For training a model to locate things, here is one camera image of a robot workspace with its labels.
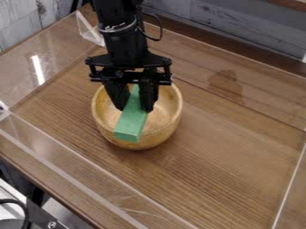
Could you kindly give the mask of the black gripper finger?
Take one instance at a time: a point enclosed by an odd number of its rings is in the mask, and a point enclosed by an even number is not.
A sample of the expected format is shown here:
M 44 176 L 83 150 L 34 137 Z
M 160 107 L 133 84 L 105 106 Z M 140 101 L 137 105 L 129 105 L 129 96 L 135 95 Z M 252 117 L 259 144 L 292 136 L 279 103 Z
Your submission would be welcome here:
M 139 81 L 139 97 L 141 110 L 151 113 L 159 97 L 159 85 L 152 78 L 141 78 Z
M 105 78 L 103 80 L 103 85 L 113 106 L 121 111 L 131 95 L 127 83 Z

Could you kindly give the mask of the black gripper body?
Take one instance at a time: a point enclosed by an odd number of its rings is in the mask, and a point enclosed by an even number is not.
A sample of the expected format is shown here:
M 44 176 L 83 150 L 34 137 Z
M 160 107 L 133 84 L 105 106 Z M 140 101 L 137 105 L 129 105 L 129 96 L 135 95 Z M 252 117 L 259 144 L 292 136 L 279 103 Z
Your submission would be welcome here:
M 148 50 L 147 38 L 137 24 L 121 28 L 99 28 L 99 32 L 108 52 L 85 58 L 91 81 L 139 84 L 148 77 L 156 85 L 172 83 L 172 61 Z

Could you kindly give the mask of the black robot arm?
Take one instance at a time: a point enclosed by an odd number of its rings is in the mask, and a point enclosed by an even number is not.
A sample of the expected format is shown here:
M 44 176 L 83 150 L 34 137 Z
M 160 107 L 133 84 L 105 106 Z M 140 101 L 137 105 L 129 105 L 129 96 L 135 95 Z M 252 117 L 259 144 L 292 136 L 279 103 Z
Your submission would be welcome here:
M 151 113 L 159 98 L 159 86 L 171 85 L 172 60 L 148 49 L 147 40 L 159 41 L 144 32 L 143 0 L 91 0 L 97 18 L 97 31 L 107 52 L 85 58 L 91 81 L 100 82 L 117 110 L 131 96 L 129 84 L 139 86 L 141 110 Z

